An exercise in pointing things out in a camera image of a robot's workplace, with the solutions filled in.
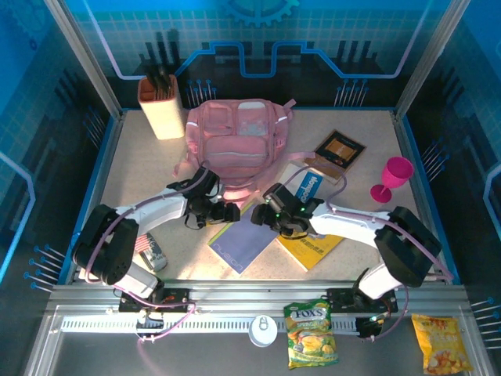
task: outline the yellow chip bag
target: yellow chip bag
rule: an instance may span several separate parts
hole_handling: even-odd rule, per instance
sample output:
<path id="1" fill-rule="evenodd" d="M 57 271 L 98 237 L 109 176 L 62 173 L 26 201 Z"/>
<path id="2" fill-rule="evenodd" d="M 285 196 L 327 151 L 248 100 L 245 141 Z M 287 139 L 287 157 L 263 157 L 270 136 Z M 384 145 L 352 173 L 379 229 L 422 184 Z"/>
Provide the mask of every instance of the yellow chip bag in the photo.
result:
<path id="1" fill-rule="evenodd" d="M 413 315 L 417 341 L 423 352 L 425 374 L 472 371 L 457 319 Z"/>

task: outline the small box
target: small box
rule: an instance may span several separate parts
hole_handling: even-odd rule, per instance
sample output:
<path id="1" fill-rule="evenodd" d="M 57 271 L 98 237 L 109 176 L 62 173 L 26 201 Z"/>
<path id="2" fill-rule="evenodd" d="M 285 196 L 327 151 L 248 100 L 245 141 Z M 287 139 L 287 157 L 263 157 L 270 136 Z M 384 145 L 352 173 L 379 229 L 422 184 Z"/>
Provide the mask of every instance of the small box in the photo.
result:
<path id="1" fill-rule="evenodd" d="M 339 131 L 334 131 L 316 148 L 315 158 L 306 158 L 305 162 L 315 170 L 338 180 L 341 177 L 339 170 L 346 172 L 365 149 L 366 147 L 361 143 L 350 139 Z M 336 165 L 338 170 L 327 167 L 329 163 Z"/>

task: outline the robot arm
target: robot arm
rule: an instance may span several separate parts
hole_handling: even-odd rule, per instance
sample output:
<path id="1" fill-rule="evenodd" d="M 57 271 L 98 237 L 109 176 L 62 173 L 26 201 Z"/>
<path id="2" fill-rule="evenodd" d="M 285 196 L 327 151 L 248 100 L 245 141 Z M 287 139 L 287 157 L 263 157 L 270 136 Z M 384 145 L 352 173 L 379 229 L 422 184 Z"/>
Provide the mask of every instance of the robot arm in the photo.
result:
<path id="1" fill-rule="evenodd" d="M 190 215 L 194 215 L 199 229 L 208 223 L 240 220 L 238 207 L 225 204 L 220 201 L 221 197 L 219 177 L 200 168 L 191 180 L 172 183 L 158 195 L 132 205 L 135 210 L 113 228 L 92 263 L 90 273 L 104 284 L 119 287 L 140 298 L 151 298 L 163 284 L 153 274 L 132 262 L 136 238 L 164 222 L 183 216 L 187 217 L 187 221 Z M 73 248 L 73 261 L 87 268 L 104 232 L 130 208 L 109 208 L 104 204 L 96 207 Z"/>
<path id="2" fill-rule="evenodd" d="M 385 222 L 393 222 L 415 237 L 433 256 L 442 246 L 408 209 L 357 211 L 333 206 L 311 198 L 305 203 L 282 184 L 275 184 L 264 195 L 252 222 L 270 226 L 285 237 L 294 233 L 338 235 L 376 248 L 384 262 L 368 269 L 355 282 L 355 301 L 364 304 L 379 299 L 387 291 L 405 285 L 419 287 L 431 267 L 431 260 Z"/>

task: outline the pink wine glass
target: pink wine glass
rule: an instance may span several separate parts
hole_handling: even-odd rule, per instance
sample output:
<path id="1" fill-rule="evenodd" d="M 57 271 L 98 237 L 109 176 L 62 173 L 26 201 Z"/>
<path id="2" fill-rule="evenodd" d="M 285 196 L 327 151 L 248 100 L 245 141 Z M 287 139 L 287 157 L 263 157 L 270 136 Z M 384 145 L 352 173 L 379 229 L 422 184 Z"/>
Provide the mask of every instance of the pink wine glass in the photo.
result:
<path id="1" fill-rule="evenodd" d="M 392 157 L 388 159 L 381 174 L 383 184 L 377 184 L 370 189 L 370 195 L 374 200 L 386 204 L 391 200 L 391 191 L 403 186 L 414 173 L 413 164 L 404 157 Z"/>

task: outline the green snack bag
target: green snack bag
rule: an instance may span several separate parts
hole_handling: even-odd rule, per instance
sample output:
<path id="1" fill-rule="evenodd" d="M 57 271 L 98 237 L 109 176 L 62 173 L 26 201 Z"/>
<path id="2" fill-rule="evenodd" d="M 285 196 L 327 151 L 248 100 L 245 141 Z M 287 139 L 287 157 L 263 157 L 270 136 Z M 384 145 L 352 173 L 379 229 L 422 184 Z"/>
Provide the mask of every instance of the green snack bag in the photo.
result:
<path id="1" fill-rule="evenodd" d="M 283 309 L 289 342 L 289 369 L 338 362 L 330 326 L 330 306 L 322 299 L 292 303 Z"/>

